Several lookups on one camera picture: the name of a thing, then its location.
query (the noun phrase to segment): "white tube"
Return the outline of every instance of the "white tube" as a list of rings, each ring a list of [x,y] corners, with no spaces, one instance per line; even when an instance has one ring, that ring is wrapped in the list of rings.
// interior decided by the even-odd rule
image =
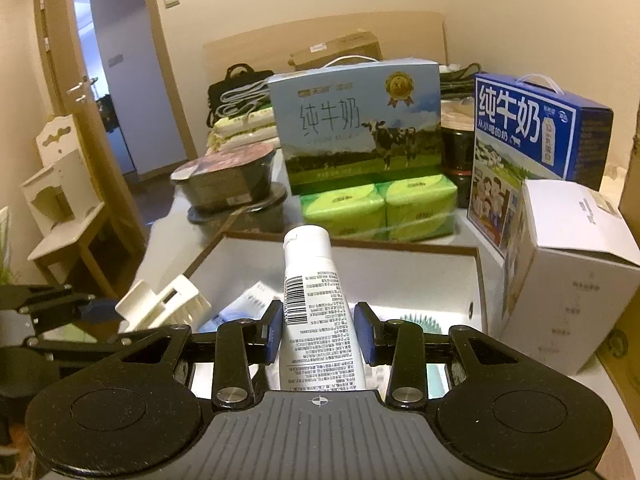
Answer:
[[[329,234],[296,227],[284,238],[282,390],[364,390],[364,367],[349,305],[331,259]]]

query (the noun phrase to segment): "gold medal badge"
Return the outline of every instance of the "gold medal badge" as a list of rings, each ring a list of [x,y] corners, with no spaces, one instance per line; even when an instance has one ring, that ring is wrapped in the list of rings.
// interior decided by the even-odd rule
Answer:
[[[398,101],[404,101],[407,106],[414,101],[411,99],[411,92],[414,91],[414,82],[404,72],[393,72],[385,81],[386,93],[391,96],[387,104],[393,108],[396,107]]]

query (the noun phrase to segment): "green tissue package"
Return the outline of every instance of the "green tissue package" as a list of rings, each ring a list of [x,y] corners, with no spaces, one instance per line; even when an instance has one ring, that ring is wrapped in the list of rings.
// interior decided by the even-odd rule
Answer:
[[[300,203],[305,222],[324,227],[332,237],[384,237],[385,201],[375,184],[303,195]]]
[[[388,239],[424,240],[451,234],[458,188],[444,175],[378,184],[386,203]]]

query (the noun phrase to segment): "light blue milk box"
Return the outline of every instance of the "light blue milk box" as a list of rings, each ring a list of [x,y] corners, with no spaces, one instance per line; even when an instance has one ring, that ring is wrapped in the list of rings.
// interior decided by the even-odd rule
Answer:
[[[497,74],[476,76],[476,146],[468,218],[504,254],[525,178],[599,190],[613,111],[568,92]]]
[[[294,194],[439,173],[440,73],[424,59],[318,68],[269,79]]]

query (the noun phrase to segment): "gray ribbed plate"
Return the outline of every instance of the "gray ribbed plate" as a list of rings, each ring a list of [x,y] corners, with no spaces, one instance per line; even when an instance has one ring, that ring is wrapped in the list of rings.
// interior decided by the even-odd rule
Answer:
[[[63,478],[56,474],[47,480]],[[215,416],[188,453],[144,480],[487,480],[451,455],[427,421],[382,406],[373,391],[267,392]],[[591,473],[576,480],[597,478]]]

